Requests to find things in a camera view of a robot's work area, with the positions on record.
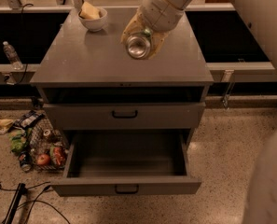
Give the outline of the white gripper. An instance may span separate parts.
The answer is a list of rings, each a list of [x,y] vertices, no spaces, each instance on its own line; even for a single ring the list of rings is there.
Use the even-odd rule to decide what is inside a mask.
[[[165,38],[173,30],[184,14],[184,6],[176,0],[143,0],[139,6],[140,17],[146,27],[155,31],[151,36],[151,49],[148,58],[156,56],[163,46]],[[127,39],[144,29],[140,18],[135,14],[122,32],[120,42],[125,45]]]

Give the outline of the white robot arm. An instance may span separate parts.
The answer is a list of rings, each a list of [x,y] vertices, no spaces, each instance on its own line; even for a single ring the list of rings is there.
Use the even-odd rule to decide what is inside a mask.
[[[155,56],[192,0],[143,0],[121,36],[134,59]],[[277,0],[229,0],[277,71]],[[277,224],[277,130],[256,160],[242,224]]]

